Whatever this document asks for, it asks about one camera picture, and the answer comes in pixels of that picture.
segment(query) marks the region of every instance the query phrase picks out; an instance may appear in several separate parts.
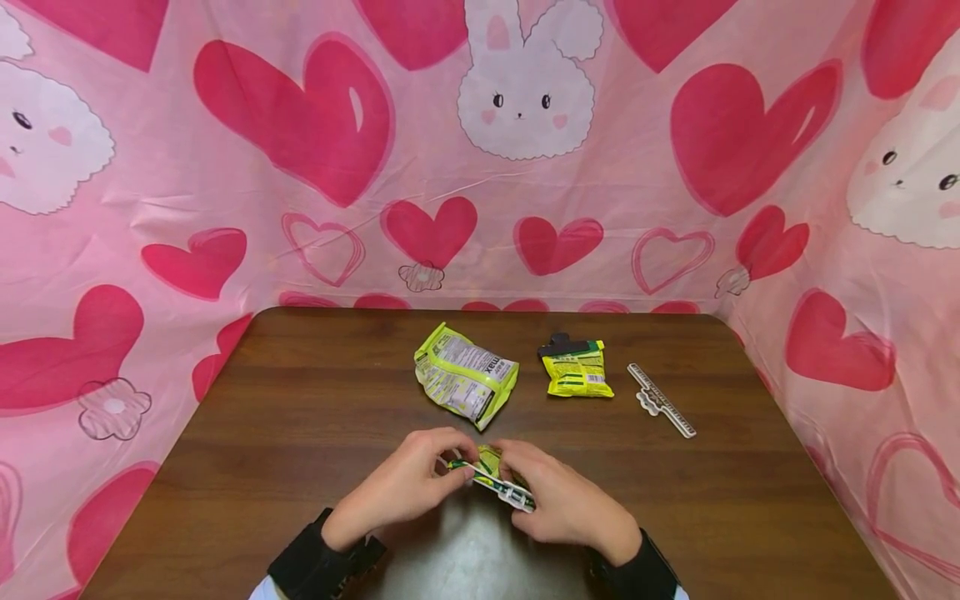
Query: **red heart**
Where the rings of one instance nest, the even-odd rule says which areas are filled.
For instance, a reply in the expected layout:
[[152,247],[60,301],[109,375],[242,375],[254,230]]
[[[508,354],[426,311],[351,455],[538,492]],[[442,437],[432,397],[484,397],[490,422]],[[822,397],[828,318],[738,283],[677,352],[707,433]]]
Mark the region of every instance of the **red heart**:
[[353,303],[353,308],[382,308],[387,310],[410,310],[410,304],[390,294],[365,294]]
[[204,399],[206,393],[210,391],[213,380],[220,374],[220,370],[227,363],[227,359],[233,349],[240,343],[243,332],[247,330],[253,315],[244,315],[233,323],[229,323],[217,334],[216,354],[210,354],[203,358],[197,366],[193,368],[193,394],[198,402]]
[[477,209],[463,196],[447,199],[437,217],[400,200],[380,212],[380,226],[394,246],[414,262],[445,269],[477,227]]
[[[954,509],[960,509],[960,484],[950,472],[947,462],[926,438],[914,433],[898,433],[886,440],[876,449],[874,460],[870,466],[870,473],[867,476],[867,518],[870,520],[870,527],[880,540],[897,548],[903,554],[920,562],[924,566],[943,575],[953,583],[960,585],[960,564],[952,563],[940,557],[925,552],[920,548],[909,544],[893,534],[883,530],[878,523],[879,504],[881,485],[883,476],[893,458],[902,450],[916,450],[923,454],[930,464],[936,469],[939,479],[940,490],[944,498]],[[914,490],[913,493],[932,492],[932,490]]]
[[154,462],[132,465],[94,492],[70,519],[66,554],[81,587],[90,581],[159,468]]
[[824,62],[765,110],[742,66],[714,64],[691,77],[674,99],[670,130],[694,199],[729,217],[765,194],[827,126],[840,87],[839,63]]
[[253,52],[222,40],[208,42],[197,55],[193,82],[221,123],[340,207],[367,190],[393,141],[394,105],[383,76],[340,34],[314,42],[303,88]]
[[620,34],[647,66],[661,72],[736,0],[606,0]]
[[394,60],[408,71],[433,66],[467,41],[464,3],[450,0],[354,0]]
[[[491,304],[490,302],[484,302],[481,300],[476,300],[473,302],[467,302],[463,305],[460,310],[476,310],[483,312],[494,312],[499,311],[500,308],[496,304]],[[534,298],[525,298],[523,300],[514,300],[506,306],[503,307],[503,310],[506,312],[517,312],[517,313],[545,313],[550,312],[550,307],[546,305],[546,302],[543,300],[537,300]]]
[[593,252],[603,240],[603,226],[593,219],[577,219],[557,230],[540,217],[516,222],[514,246],[523,264],[537,276],[559,273]]
[[[312,308],[339,308],[333,300],[310,296],[301,292],[283,292],[280,294],[280,306],[307,306]],[[353,308],[382,308],[388,310],[410,310],[406,300],[390,294],[365,294],[353,303]]]
[[77,304],[73,339],[0,345],[0,414],[48,410],[77,397],[88,381],[117,378],[142,330],[143,310],[126,290],[90,288]]
[[775,275],[797,262],[806,249],[810,227],[798,223],[784,230],[786,215],[778,206],[764,206],[743,229],[736,243],[736,259],[756,281]]
[[958,29],[956,0],[876,0],[860,48],[870,92],[893,100],[913,89]]
[[630,309],[613,300],[591,300],[580,307],[582,313],[612,313],[618,315],[630,314]]
[[147,268],[187,296],[219,300],[227,279],[247,255],[247,234],[240,229],[207,229],[187,240],[188,251],[151,244],[140,251]]
[[51,25],[150,72],[169,0],[17,0]]
[[897,352],[871,331],[844,335],[847,311],[833,296],[813,288],[793,313],[786,340],[786,364],[796,374],[879,392],[894,381]]
[[663,315],[699,315],[700,307],[697,306],[696,302],[671,300],[670,302],[664,302],[650,312]]

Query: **yellow snack bag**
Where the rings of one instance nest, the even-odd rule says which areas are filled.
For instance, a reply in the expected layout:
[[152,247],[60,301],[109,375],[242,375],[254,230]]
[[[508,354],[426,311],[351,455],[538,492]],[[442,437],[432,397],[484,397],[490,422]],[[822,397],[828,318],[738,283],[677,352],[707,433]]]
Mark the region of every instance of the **yellow snack bag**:
[[613,397],[603,366],[603,341],[571,342],[565,333],[550,337],[537,355],[550,375],[552,396]]
[[414,352],[417,381],[438,406],[483,431],[507,403],[520,365],[474,346],[441,323]]

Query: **pink curtain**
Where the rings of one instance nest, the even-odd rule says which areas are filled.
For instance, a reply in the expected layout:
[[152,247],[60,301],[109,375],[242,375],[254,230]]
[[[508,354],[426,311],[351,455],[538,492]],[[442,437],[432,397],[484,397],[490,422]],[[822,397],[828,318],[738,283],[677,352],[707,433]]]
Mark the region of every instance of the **pink curtain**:
[[77,597],[283,304],[714,314],[960,597],[956,0],[0,9],[0,595]]

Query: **candy wrapper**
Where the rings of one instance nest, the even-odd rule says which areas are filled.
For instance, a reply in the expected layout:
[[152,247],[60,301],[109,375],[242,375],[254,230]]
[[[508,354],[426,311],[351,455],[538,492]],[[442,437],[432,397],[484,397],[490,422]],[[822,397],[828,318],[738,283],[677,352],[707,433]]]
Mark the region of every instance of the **candy wrapper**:
[[510,397],[519,364],[474,346],[441,323],[414,352],[417,381],[439,406],[483,431]]
[[473,481],[488,490],[496,492],[498,498],[524,513],[533,513],[537,507],[534,496],[528,490],[527,482],[514,473],[515,481],[506,481],[500,478],[500,453],[493,447],[482,444],[477,447],[480,451],[480,460],[470,464],[463,459],[456,459],[446,464],[447,468],[472,468]]

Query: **wooden table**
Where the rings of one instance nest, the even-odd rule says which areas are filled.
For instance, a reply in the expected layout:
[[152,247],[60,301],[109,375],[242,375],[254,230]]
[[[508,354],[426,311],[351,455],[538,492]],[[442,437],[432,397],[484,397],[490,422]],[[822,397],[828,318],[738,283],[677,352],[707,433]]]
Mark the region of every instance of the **wooden table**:
[[[520,362],[483,434],[432,404],[413,353],[447,321]],[[616,397],[550,398],[552,332],[607,344]],[[637,362],[698,430],[648,416]],[[258,316],[84,599],[246,599],[308,521],[414,429],[530,441],[622,502],[694,600],[895,598],[730,331],[707,316],[274,309]],[[579,549],[513,530],[491,492],[380,535],[393,550],[353,597],[603,597]]]

